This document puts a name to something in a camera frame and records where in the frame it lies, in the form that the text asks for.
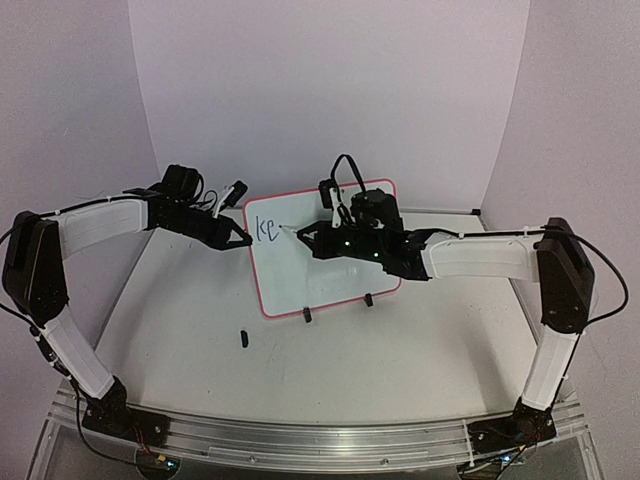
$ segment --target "cable tie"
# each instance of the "cable tie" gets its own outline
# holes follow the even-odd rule
[[[469,466],[474,467],[475,462],[473,461],[473,447],[471,446],[471,439],[469,438],[469,429],[467,428],[467,421],[462,419],[462,427],[464,428],[464,439],[467,444],[467,452],[469,453]]]

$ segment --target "whiteboard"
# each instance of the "whiteboard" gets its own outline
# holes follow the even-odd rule
[[[390,180],[366,182],[395,195]],[[347,208],[360,191],[342,185]],[[317,189],[250,200],[244,207],[247,231],[253,237],[251,263],[262,314],[270,319],[363,299],[368,293],[391,293],[400,279],[387,275],[377,263],[350,258],[318,260],[300,242],[295,230],[318,220],[331,220]]]

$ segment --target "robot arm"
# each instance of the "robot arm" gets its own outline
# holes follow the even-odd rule
[[[347,210],[334,176],[320,182],[323,205],[333,210],[333,218],[297,231],[314,258],[376,262],[386,273],[409,280],[478,276],[540,283],[544,327],[522,396],[510,416],[468,429],[478,453],[555,437],[551,408],[588,323],[595,278],[568,223],[552,218],[544,227],[518,232],[406,231],[395,198],[360,185]]]
[[[144,429],[148,445],[159,445],[166,418],[126,406],[126,389],[100,361],[78,330],[68,307],[64,260],[93,244],[124,234],[164,228],[200,240],[217,250],[249,246],[251,237],[219,210],[233,206],[246,192],[241,182],[229,189],[215,216],[200,208],[194,169],[168,168],[162,182],[129,195],[88,202],[51,214],[19,214],[14,221],[2,282],[21,313],[37,328],[31,333],[51,366],[87,396],[96,415],[85,416],[87,428],[136,440],[133,426]],[[236,232],[240,240],[231,240]]]

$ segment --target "white wall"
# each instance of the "white wall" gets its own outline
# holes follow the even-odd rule
[[[3,232],[22,210],[48,211],[159,177],[126,0],[2,2],[0,104]],[[89,338],[141,240],[96,246],[67,265],[71,305]],[[4,312],[0,365],[0,478],[23,478],[60,376],[24,324]]]
[[[640,478],[640,4],[533,1],[509,115],[483,209],[492,227],[569,220],[625,275],[624,314],[587,330],[571,375],[605,474]],[[600,262],[597,312],[620,288]],[[538,312],[538,293],[527,289]]]
[[[527,0],[129,2],[160,170],[314,187],[349,152],[406,207],[471,209],[493,169]],[[341,179],[351,180],[345,172]]]

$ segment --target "metal rail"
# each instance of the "metal rail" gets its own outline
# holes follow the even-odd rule
[[[170,418],[167,442],[162,449],[157,449],[164,454],[232,467],[323,473],[410,471],[461,464],[470,460],[466,424],[498,416],[390,425],[321,426],[147,410]],[[64,386],[58,390],[48,417],[57,424],[75,428],[72,390]],[[553,417],[558,432],[553,442],[588,434],[577,400],[558,403]],[[87,434],[101,436],[93,432]]]

